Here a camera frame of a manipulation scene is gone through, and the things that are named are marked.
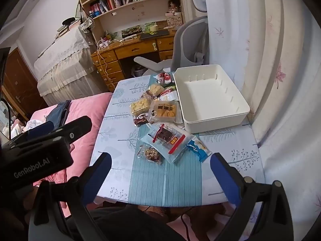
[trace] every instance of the chair armrest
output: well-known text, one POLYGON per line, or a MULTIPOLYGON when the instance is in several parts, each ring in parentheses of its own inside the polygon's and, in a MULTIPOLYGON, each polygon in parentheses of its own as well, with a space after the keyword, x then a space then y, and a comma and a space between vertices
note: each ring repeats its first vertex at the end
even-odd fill
POLYGON ((158 64, 156 62, 153 62, 153 61, 148 60, 143 57, 135 57, 134 62, 137 62, 138 64, 140 64, 150 70, 153 70, 155 72, 160 72, 161 70, 163 70, 162 64, 158 64))

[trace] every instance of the snack package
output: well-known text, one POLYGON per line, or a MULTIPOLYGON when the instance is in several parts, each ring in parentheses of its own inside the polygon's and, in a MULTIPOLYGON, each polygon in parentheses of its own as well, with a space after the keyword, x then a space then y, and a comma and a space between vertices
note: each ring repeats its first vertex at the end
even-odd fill
POLYGON ((139 127, 140 125, 148 123, 149 121, 148 121, 147 117, 148 117, 148 113, 142 113, 138 117, 133 116, 133 121, 134 121, 135 126, 139 127))
POLYGON ((205 159, 212 155, 212 151, 206 148, 196 136, 187 143, 187 147, 199 157, 200 162, 204 162, 205 159))
POLYGON ((141 138, 156 149, 169 163, 173 163, 194 135, 171 123, 155 123, 148 134, 141 138))
POLYGON ((156 79, 157 83, 162 86, 166 86, 172 82, 172 77, 168 73, 160 73, 154 76, 154 78, 156 79))
POLYGON ((167 101, 171 101, 171 100, 177 100, 179 101, 179 96, 177 94, 177 91, 173 91, 173 92, 169 92, 165 95, 161 95, 157 98, 157 100, 167 100, 167 101))
POLYGON ((146 144, 140 145, 137 156, 139 158, 145 157, 149 161, 161 164, 161 154, 156 149, 146 144))
POLYGON ((178 108, 176 100, 153 100, 148 111, 148 121, 175 122, 178 108))
POLYGON ((151 86, 149 86, 149 89, 146 93, 151 95, 152 99, 154 99, 158 97, 164 90, 165 89, 162 86, 158 84, 152 84, 151 86))
POLYGON ((177 94, 176 86, 167 87, 157 98, 158 100, 177 100, 179 96, 177 94))
POLYGON ((151 97, 149 95, 145 95, 143 98, 132 102, 130 105, 130 111, 135 118, 144 112, 148 112, 150 107, 151 97))

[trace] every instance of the gray office chair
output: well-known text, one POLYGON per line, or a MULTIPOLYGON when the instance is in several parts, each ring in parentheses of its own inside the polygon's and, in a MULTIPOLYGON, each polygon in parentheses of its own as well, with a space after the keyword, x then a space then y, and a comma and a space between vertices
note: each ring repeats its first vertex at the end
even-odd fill
MULTIPOLYGON (((193 0, 195 8, 206 12, 205 0, 193 0)), ((182 25, 174 37, 173 58, 156 63, 143 57, 134 59, 138 64, 148 68, 143 75, 165 71, 176 71, 180 67, 208 64, 208 19, 207 16, 195 18, 182 25)))

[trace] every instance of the desk drawer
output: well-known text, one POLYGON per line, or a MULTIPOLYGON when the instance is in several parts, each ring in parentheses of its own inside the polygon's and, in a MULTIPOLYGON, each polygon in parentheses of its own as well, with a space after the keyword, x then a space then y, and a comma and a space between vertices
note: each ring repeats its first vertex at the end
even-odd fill
POLYGON ((115 49, 118 59, 157 51, 156 40, 140 41, 115 49))
POLYGON ((116 57, 114 50, 100 53, 100 56, 97 55, 97 56, 92 57, 92 61, 93 61, 94 65, 100 66, 100 65, 104 65, 105 62, 109 63, 109 62, 117 61, 117 57, 116 57))
MULTIPOLYGON (((102 78, 106 84, 110 84, 110 81, 107 79, 107 75, 102 76, 102 78)), ((116 83, 118 81, 125 79, 122 71, 108 74, 108 78, 111 80, 112 83, 116 83)))
POLYGON ((115 91, 114 87, 113 87, 111 84, 107 84, 107 87, 108 87, 108 89, 109 89, 109 92, 114 92, 114 91, 115 91))
POLYGON ((158 49, 160 51, 169 51, 174 49, 174 37, 165 37, 157 39, 158 49))
POLYGON ((161 61, 172 59, 173 58, 173 51, 159 52, 159 57, 160 57, 161 61))
POLYGON ((97 67, 97 69, 102 76, 106 75, 106 74, 110 74, 110 73, 115 73, 117 71, 121 71, 121 67, 120 67, 118 61, 101 65, 101 66, 97 67))

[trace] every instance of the light blue tablecloth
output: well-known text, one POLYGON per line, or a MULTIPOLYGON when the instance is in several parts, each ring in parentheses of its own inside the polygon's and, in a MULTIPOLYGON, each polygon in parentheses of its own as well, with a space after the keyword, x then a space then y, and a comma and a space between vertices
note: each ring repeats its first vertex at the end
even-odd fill
MULTIPOLYGON (((111 154, 112 169, 98 196, 148 206, 195 206, 226 201, 211 171, 187 150, 179 160, 161 165, 137 158, 140 136, 148 131, 134 126, 129 105, 147 90, 150 76, 120 81, 99 130, 90 164, 101 152, 111 154)), ((251 126, 245 120, 239 126, 203 132, 202 142, 243 176, 264 183, 263 167, 251 126)))

